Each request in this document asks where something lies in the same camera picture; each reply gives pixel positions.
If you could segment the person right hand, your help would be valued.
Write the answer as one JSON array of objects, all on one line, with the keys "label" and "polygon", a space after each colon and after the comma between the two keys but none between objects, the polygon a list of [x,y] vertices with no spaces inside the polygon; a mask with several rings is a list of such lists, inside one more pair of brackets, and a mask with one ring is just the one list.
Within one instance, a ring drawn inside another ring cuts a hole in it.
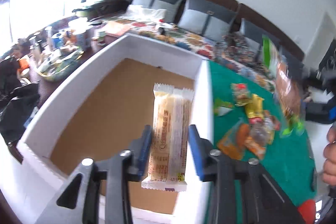
[{"label": "person right hand", "polygon": [[325,162],[323,164],[322,179],[330,186],[336,185],[336,130],[335,125],[332,125],[327,133],[328,144],[323,151]]}]

